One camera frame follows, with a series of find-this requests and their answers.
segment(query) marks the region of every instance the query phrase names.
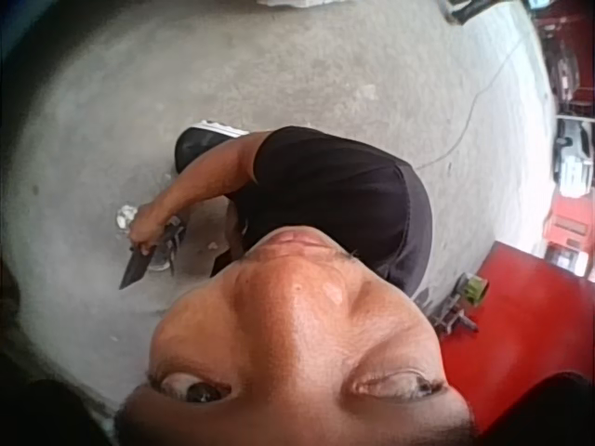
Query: hand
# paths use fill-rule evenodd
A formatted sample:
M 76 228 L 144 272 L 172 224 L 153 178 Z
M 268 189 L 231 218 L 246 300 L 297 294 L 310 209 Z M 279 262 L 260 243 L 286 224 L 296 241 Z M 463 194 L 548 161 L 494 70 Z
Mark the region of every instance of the hand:
M 147 255 L 151 248 L 159 243 L 165 229 L 165 223 L 162 221 L 153 203 L 144 204 L 139 208 L 130 225 L 128 238 L 133 245 L 140 248 L 142 254 Z

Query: concrete floor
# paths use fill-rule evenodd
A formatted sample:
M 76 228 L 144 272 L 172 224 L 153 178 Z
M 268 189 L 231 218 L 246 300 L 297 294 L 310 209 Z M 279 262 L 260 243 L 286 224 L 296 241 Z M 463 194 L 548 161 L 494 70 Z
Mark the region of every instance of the concrete floor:
M 410 161 L 434 208 L 434 299 L 494 239 L 540 239 L 554 105 L 520 2 L 464 28 L 435 0 L 65 3 L 5 76 L 3 258 L 39 352 L 111 407 L 142 379 L 160 315 L 225 248 L 224 202 L 205 203 L 177 276 L 117 291 L 129 253 L 115 211 L 167 184 L 176 137 L 201 118 L 312 125 Z

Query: black sneaker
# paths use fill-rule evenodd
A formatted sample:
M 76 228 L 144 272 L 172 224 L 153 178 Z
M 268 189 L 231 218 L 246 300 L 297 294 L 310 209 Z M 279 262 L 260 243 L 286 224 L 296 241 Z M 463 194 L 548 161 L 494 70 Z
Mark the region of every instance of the black sneaker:
M 176 142 L 176 172 L 180 173 L 200 155 L 219 144 L 247 134 L 244 130 L 211 121 L 201 121 L 193 125 L 185 130 Z

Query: nose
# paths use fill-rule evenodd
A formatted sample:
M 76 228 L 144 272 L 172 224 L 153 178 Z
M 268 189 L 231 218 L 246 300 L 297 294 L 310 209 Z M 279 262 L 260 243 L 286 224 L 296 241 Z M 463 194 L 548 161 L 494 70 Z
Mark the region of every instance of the nose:
M 259 263 L 236 297 L 252 367 L 269 390 L 329 384 L 349 316 L 340 274 L 301 256 Z

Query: person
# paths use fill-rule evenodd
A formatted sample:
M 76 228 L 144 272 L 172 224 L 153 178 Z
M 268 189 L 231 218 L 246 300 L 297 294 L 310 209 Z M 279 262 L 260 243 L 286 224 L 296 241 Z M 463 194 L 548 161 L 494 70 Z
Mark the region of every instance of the person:
M 152 338 L 120 444 L 453 444 L 473 438 L 438 338 L 413 303 L 430 201 L 405 161 L 289 126 L 202 122 L 180 175 L 132 223 L 144 252 L 188 206 L 226 195 L 230 262 Z
M 469 0 L 448 0 L 451 5 L 458 6 L 462 5 L 463 3 L 469 2 Z M 509 2 L 511 0 L 470 0 L 468 5 L 457 9 L 455 11 L 450 12 L 446 17 L 452 23 L 458 25 L 464 25 L 469 20 L 473 19 L 474 17 L 479 16 L 484 11 L 488 10 L 490 7 L 495 7 L 496 5 L 504 2 Z

